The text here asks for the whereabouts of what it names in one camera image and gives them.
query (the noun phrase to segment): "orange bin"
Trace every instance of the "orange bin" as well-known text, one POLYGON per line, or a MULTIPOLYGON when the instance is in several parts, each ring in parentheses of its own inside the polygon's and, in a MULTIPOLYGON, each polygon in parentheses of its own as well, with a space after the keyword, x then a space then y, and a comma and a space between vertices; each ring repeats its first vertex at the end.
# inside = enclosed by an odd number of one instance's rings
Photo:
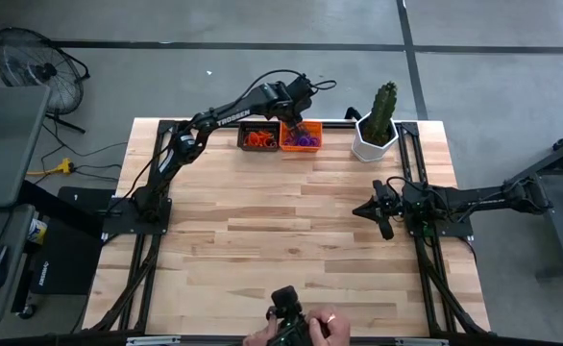
POLYGON ((320 121, 304 121, 301 125, 313 138, 318 138, 317 146, 284 145, 290 137, 290 130, 280 122, 280 148, 283 151, 315 153, 322 147, 322 123, 320 121))

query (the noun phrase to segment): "hand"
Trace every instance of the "hand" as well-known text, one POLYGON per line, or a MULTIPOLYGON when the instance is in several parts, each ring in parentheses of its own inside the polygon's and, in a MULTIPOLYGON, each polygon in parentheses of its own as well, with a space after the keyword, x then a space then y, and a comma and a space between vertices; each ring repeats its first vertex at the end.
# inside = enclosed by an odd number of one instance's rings
POLYGON ((243 346, 266 346, 266 342, 278 332, 278 319, 275 313, 269 318, 269 325, 262 331, 251 334, 243 339, 243 346))
POLYGON ((348 346, 350 345, 350 321, 333 306, 312 310, 309 319, 309 336, 313 346, 348 346), (320 323, 326 325, 330 336, 324 338, 320 323))

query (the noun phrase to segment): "fan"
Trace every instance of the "fan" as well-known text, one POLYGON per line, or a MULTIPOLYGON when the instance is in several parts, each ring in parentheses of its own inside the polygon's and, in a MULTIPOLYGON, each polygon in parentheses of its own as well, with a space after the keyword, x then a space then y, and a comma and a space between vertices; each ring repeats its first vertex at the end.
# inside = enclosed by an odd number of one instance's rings
POLYGON ((64 126, 85 130, 59 120, 76 110, 83 100, 87 66, 57 47, 51 39, 32 30, 0 30, 0 77, 7 87, 48 86, 51 95, 47 113, 64 126), (80 75, 73 62, 85 69, 80 75))

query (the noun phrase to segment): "butcher block tabletop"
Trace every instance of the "butcher block tabletop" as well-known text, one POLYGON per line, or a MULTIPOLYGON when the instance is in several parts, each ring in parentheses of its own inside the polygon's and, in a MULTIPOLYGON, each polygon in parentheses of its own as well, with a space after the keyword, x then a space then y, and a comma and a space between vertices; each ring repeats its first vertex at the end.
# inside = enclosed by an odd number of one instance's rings
MULTIPOLYGON (((135 119, 118 195, 151 158, 159 120, 135 119)), ((456 185, 443 123, 419 121, 418 128, 429 183, 456 185)), ((317 153, 260 153, 236 147, 237 129, 215 131, 170 186, 173 209, 147 334, 251 334, 266 325, 271 292, 292 284, 305 310, 334 304, 344 311, 352 336, 428 335, 414 243, 404 224, 391 219, 395 237, 384 241, 376 223, 352 215, 372 196, 373 180, 403 175, 399 146, 383 161, 362 163, 350 150, 354 132, 325 129, 317 153)), ((398 180, 391 183, 401 191, 398 180)), ((134 243, 134 235, 120 235, 104 247, 84 328, 124 289, 134 243)), ((456 238, 443 238, 442 251, 451 290, 488 329, 472 253, 456 238)), ((444 326, 441 299, 434 296, 444 326)))

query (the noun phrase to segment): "yellow cable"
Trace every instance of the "yellow cable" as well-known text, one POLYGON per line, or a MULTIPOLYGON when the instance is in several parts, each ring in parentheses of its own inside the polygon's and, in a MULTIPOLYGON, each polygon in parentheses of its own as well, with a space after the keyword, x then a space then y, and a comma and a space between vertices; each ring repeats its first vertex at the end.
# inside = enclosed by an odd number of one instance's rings
POLYGON ((57 167, 53 168, 53 169, 49 169, 46 171, 38 171, 38 172, 27 172, 27 175, 47 175, 47 174, 53 174, 53 173, 64 173, 66 175, 72 173, 70 171, 70 159, 69 158, 64 158, 63 160, 61 160, 61 163, 58 164, 57 167))

